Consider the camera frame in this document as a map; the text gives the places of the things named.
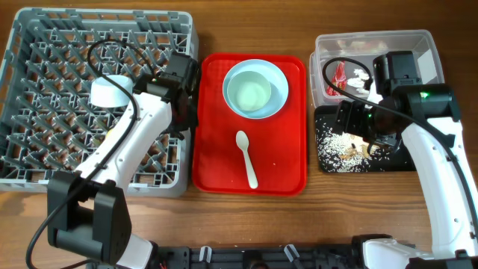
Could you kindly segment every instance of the dish rack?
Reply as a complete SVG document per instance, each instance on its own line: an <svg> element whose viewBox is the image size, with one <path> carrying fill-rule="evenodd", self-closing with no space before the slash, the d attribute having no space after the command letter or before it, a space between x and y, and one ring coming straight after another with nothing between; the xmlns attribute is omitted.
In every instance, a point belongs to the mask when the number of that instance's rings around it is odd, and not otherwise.
<svg viewBox="0 0 478 269"><path fill-rule="evenodd" d="M180 11L23 8L13 21L0 68L0 191L45 192L54 170L74 170L105 139L125 107L90 103L96 74L88 47L118 39L143 49L155 72L172 52L197 59L193 19ZM147 66L129 48L106 43L96 68L133 81ZM177 197L187 187L190 134L159 135L131 179L128 194Z"/></svg>

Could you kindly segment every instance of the red object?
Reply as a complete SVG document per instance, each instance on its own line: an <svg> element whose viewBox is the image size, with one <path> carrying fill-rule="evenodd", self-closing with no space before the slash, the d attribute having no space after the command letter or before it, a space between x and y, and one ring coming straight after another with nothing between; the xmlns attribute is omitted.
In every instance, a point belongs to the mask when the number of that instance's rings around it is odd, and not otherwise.
<svg viewBox="0 0 478 269"><path fill-rule="evenodd" d="M262 59L275 64L289 85L284 107L271 117L251 120L237 115L223 97L227 72L241 61ZM193 159L193 182L202 191L226 194L293 196L307 182L305 124L306 69L295 57L216 53L202 63ZM249 156L258 179L247 181L236 133L246 132Z"/></svg>
<svg viewBox="0 0 478 269"><path fill-rule="evenodd" d="M345 61L341 61L337 65L337 69L335 70L335 75L332 78L332 84L337 86L341 90L345 90L347 86L347 77L345 76ZM341 95L338 91L332 89L330 86L327 87L327 94L330 96L339 96Z"/></svg>

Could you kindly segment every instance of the clear plastic container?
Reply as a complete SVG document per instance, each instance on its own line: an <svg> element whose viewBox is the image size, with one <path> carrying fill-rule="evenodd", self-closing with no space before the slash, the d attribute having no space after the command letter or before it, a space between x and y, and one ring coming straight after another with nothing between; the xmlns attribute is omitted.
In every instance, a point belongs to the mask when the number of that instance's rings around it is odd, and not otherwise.
<svg viewBox="0 0 478 269"><path fill-rule="evenodd" d="M330 96L326 93L327 84L322 78L323 65L335 57L348 57L362 62L373 73L374 58L393 51L412 51L418 75L432 77L424 79L427 84L444 83L440 58L433 42L432 35L427 30L410 31L374 31L351 34L323 34L315 40L315 52L309 62L310 84L315 107L320 105L338 105L345 96ZM326 74L330 80L335 74L338 62L330 64ZM360 68L352 63L345 63L345 76L354 78L354 69ZM347 85L347 92L361 98L354 87Z"/></svg>

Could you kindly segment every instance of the white spoon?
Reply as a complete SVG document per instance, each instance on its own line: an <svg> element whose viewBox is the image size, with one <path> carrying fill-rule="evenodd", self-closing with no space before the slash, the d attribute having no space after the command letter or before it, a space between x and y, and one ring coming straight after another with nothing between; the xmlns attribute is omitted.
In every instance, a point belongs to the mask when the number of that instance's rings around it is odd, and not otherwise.
<svg viewBox="0 0 478 269"><path fill-rule="evenodd" d="M247 148L249 147L249 139L247 139L247 135L245 132L239 131L236 134L236 144L244 154L244 161L246 162L246 172L247 179L249 180L249 186L255 189L259 186L259 184L257 183L257 177L255 177L254 168L252 168L249 153L247 153Z"/></svg>

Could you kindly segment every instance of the wood grain surface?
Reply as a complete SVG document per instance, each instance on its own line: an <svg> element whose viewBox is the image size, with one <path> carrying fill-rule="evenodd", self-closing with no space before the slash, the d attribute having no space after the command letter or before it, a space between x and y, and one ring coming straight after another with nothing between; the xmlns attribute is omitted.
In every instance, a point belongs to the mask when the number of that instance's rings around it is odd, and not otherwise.
<svg viewBox="0 0 478 269"><path fill-rule="evenodd" d="M427 29L445 79L463 114L465 148L478 172L477 1L131 1L0 0L0 48L21 7L183 10L193 16L199 54L247 52L295 55L308 66L320 34ZM429 250L431 231L416 173L324 174L317 166L308 91L308 184L298 197L206 194L190 185L180 199L128 198L133 232L162 246L239 247L286 243L349 243L353 235L388 233ZM0 268L25 268L25 250L46 216L45 194L0 194ZM40 268L82 257L50 247L34 252Z"/></svg>

